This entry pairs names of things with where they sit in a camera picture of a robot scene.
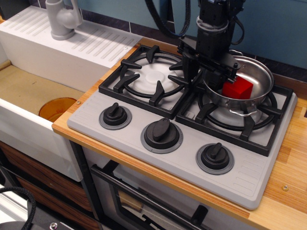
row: black burner grate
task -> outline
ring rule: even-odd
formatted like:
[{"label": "black burner grate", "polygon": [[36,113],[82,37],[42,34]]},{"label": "black burner grate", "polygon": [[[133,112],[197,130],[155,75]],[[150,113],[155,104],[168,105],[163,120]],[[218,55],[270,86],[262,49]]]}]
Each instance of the black burner grate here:
[{"label": "black burner grate", "polygon": [[[232,144],[238,145],[250,151],[259,153],[263,156],[268,156],[272,145],[274,143],[275,137],[277,135],[278,129],[280,127],[283,115],[287,109],[289,101],[291,99],[293,90],[288,89],[286,87],[274,85],[272,92],[268,95],[268,98],[271,102],[271,105],[261,105],[258,106],[258,109],[261,110],[263,113],[267,114],[268,117],[258,123],[255,124],[254,120],[251,116],[247,116],[244,118],[244,126],[231,126],[228,124],[224,124],[213,116],[211,113],[217,108],[216,105],[213,103],[205,103],[202,102],[202,95],[204,94],[204,88],[202,85],[198,85],[197,90],[190,95],[187,99],[181,110],[179,111],[178,115],[176,116],[176,121],[187,125],[191,128],[197,129],[201,132],[207,133],[214,137],[220,138],[222,140],[228,141]],[[273,95],[273,93],[281,94],[286,96],[285,102],[282,106],[282,109],[277,108],[277,102]],[[186,117],[186,113],[189,110],[189,106],[193,103],[193,101],[198,100],[198,104],[200,106],[200,112],[197,114],[195,119],[191,119]],[[216,126],[212,126],[210,123],[205,122],[205,120],[209,120],[211,123],[215,124]],[[260,145],[258,143],[250,141],[248,138],[250,134],[257,129],[261,129],[268,124],[274,124],[274,129],[266,146]],[[235,135],[231,132],[226,132],[219,127],[227,130],[239,131],[241,135]]]},{"label": "black burner grate", "polygon": [[[128,59],[123,60],[121,65],[99,86],[99,92],[152,113],[173,119],[179,111],[180,106],[184,103],[184,100],[188,97],[188,95],[190,95],[190,89],[194,84],[194,81],[187,80],[184,77],[169,75],[168,78],[178,86],[172,91],[165,92],[161,82],[157,81],[156,92],[154,94],[138,92],[129,86],[129,84],[138,79],[140,75],[126,75],[127,71],[129,69],[141,69],[142,66],[136,63],[138,60],[146,59],[148,63],[151,64],[156,58],[162,58],[175,62],[174,65],[170,66],[170,70],[182,69],[180,56],[160,51],[158,46],[153,46],[150,48],[142,45]],[[159,104],[163,98],[172,96],[178,92],[182,92],[182,95],[171,109],[165,109]],[[135,96],[146,98],[148,101],[140,100]]]}]

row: red block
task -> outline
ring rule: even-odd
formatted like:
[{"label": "red block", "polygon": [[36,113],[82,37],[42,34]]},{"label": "red block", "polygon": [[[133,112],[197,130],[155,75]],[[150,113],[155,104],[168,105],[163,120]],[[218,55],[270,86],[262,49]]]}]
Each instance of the red block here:
[{"label": "red block", "polygon": [[250,99],[253,86],[248,80],[237,77],[233,84],[230,82],[224,83],[222,95],[234,99]]}]

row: black hose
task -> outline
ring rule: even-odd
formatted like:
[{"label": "black hose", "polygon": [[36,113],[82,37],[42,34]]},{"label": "black hose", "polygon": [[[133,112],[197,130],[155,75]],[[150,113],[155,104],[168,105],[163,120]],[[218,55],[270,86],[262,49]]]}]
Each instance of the black hose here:
[{"label": "black hose", "polygon": [[9,192],[9,191],[23,193],[30,199],[30,201],[32,203],[31,212],[30,212],[30,215],[28,216],[28,220],[24,223],[24,226],[21,229],[21,230],[29,230],[30,227],[31,227],[31,224],[32,224],[32,220],[34,218],[35,210],[36,210],[36,202],[35,202],[34,196],[28,190],[26,190],[24,188],[20,188],[20,187],[0,188],[0,194],[5,193],[5,192]]},{"label": "black hose", "polygon": [[179,34],[176,34],[165,25],[165,23],[161,20],[155,6],[152,0],[145,0],[147,8],[150,12],[150,14],[153,17],[153,20],[159,30],[166,36],[171,37],[171,38],[179,38],[182,37],[188,30],[188,27],[190,25],[190,19],[191,19],[191,1],[186,0],[186,18],[184,22],[184,26]]},{"label": "black hose", "polygon": [[242,35],[241,35],[241,38],[240,38],[239,40],[237,40],[236,42],[232,42],[231,44],[233,44],[233,45],[238,45],[238,44],[240,44],[240,43],[243,41],[243,39],[244,39],[245,30],[244,30],[244,26],[243,26],[242,22],[241,22],[236,16],[234,17],[234,20],[235,20],[235,22],[238,24],[238,26],[240,26],[240,28],[241,28],[241,30],[242,30]]}]

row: oven handle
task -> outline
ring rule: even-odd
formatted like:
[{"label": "oven handle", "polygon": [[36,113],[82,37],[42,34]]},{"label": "oven handle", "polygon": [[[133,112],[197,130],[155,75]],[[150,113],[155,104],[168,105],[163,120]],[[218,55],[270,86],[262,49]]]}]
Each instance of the oven handle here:
[{"label": "oven handle", "polygon": [[125,183],[121,179],[118,179],[115,176],[113,176],[112,173],[118,165],[119,164],[115,161],[109,161],[108,164],[102,169],[98,167],[96,164],[94,164],[91,167],[91,173],[100,177],[101,179],[108,182],[109,184],[116,187],[117,189],[120,189],[121,191],[127,193],[128,195],[143,202],[145,205],[166,215],[167,217],[175,220],[176,222],[180,223],[181,225],[191,230],[210,230],[210,228],[208,227],[203,228],[200,226],[200,224],[203,222],[203,220],[205,219],[205,216],[208,213],[208,209],[206,207],[199,205],[194,215],[192,216],[192,219],[188,220],[187,218],[181,216],[177,212],[170,210],[169,208],[163,206],[159,202],[148,197],[146,194],[140,192],[136,188]]}]

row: gray faucet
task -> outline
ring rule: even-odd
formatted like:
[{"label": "gray faucet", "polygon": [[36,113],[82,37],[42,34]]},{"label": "gray faucet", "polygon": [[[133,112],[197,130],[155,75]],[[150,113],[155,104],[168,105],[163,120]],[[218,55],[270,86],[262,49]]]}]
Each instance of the gray faucet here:
[{"label": "gray faucet", "polygon": [[73,10],[67,10],[63,0],[46,0],[46,9],[51,25],[51,36],[66,40],[75,34],[75,28],[82,24],[77,0],[71,0]]}]

